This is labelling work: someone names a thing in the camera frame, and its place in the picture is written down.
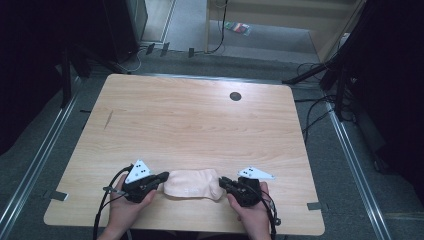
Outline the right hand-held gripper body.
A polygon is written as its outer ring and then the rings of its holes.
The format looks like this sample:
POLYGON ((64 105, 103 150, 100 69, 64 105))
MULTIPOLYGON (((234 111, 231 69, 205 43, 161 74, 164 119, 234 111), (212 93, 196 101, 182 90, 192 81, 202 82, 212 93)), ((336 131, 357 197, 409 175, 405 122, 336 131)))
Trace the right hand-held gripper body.
POLYGON ((238 172, 238 179, 234 182, 233 193, 241 207, 251 207, 261 201, 260 180, 274 180, 275 176, 256 167, 249 166, 238 172))

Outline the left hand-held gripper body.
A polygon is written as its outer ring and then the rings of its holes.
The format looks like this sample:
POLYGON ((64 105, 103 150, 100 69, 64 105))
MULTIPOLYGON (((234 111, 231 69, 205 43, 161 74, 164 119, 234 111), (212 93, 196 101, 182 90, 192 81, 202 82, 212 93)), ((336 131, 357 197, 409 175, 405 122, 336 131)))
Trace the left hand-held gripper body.
POLYGON ((151 171, 142 160, 137 160, 124 180, 122 191, 125 198, 133 203, 141 203, 150 192, 142 190, 143 186, 152 182, 151 171))

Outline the beige cloth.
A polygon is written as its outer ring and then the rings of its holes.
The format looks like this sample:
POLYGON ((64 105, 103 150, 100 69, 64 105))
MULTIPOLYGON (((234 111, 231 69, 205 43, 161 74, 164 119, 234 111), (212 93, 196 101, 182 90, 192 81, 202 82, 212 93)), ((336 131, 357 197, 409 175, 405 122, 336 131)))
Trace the beige cloth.
POLYGON ((214 169, 175 170, 163 186, 164 193, 177 198, 208 198, 217 201, 223 195, 214 169))

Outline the person's right hand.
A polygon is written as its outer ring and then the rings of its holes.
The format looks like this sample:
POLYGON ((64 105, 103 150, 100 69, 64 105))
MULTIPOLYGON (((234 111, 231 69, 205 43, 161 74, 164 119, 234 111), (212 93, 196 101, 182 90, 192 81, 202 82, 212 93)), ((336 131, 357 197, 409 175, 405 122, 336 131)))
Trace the person's right hand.
POLYGON ((252 207, 241 207, 232 194, 227 195, 228 202, 238 214, 238 220, 242 223, 246 233, 268 232, 270 234, 270 222, 268 212, 263 203, 252 207))

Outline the person's left hand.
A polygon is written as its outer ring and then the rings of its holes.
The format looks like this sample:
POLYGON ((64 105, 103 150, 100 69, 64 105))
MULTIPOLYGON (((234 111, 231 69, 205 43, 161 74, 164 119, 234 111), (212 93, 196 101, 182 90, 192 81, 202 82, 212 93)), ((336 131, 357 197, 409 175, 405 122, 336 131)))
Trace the person's left hand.
POLYGON ((127 231, 139 219, 141 212, 152 203, 156 191, 152 190, 141 203, 128 201, 124 196, 112 192, 110 194, 109 221, 106 229, 127 231))

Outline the black metal stand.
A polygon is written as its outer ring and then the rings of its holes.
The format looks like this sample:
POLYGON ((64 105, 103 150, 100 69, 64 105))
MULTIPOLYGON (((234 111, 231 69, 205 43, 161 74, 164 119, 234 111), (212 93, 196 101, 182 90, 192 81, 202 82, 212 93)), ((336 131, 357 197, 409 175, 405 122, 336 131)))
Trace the black metal stand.
POLYGON ((374 9, 372 6, 372 0, 363 0, 361 5, 361 14, 354 26, 349 37, 346 39, 344 44, 332 55, 332 57, 319 64, 317 67, 295 77, 290 80, 283 81, 283 84, 294 85, 300 83, 316 74, 326 71, 322 79, 320 80, 320 88, 322 90, 329 90, 335 83, 337 85, 337 92, 335 98, 335 112, 339 119, 341 119, 342 101, 344 88, 346 86, 347 77, 351 68, 351 61, 357 50, 359 49, 359 43, 364 35, 364 30, 368 21, 372 18, 374 9))
POLYGON ((79 45, 70 45, 62 51, 61 62, 61 79, 62 79, 62 103, 64 108, 72 97, 71 90, 71 67, 74 67, 77 75, 80 77, 88 77, 90 75, 90 67, 86 60, 84 50, 79 45))

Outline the black cabinet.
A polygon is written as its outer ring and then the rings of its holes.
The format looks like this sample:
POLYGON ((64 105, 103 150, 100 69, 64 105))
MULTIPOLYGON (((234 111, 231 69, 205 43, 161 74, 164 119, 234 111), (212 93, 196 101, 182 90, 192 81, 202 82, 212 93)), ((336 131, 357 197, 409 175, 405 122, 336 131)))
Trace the black cabinet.
POLYGON ((148 20, 145 0, 103 0, 112 59, 124 62, 139 49, 148 20))

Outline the colourful packet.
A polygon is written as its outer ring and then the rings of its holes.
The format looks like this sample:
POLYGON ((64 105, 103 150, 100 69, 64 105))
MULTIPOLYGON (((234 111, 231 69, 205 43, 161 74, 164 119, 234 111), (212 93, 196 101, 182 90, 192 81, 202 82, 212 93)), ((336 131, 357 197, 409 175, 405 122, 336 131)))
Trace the colourful packet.
POLYGON ((240 22, 224 22, 224 28, 232 32, 248 36, 250 34, 250 26, 240 22))

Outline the metal floor rail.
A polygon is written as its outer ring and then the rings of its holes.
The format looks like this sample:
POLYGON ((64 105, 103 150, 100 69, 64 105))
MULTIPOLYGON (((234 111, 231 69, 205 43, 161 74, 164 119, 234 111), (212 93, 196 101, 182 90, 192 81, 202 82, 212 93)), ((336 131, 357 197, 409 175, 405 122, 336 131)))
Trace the metal floor rail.
POLYGON ((367 177, 364 174, 356 151, 350 141, 345 125, 338 120, 335 113, 335 107, 331 103, 325 104, 329 111, 329 116, 339 139, 341 148, 349 165, 352 177, 355 181, 363 206, 370 220, 377 240, 393 240, 388 229, 384 216, 380 210, 379 204, 373 194, 373 191, 368 183, 367 177))
POLYGON ((54 97, 12 148, 0 156, 0 240, 7 240, 78 100, 86 79, 75 77, 68 103, 54 97))

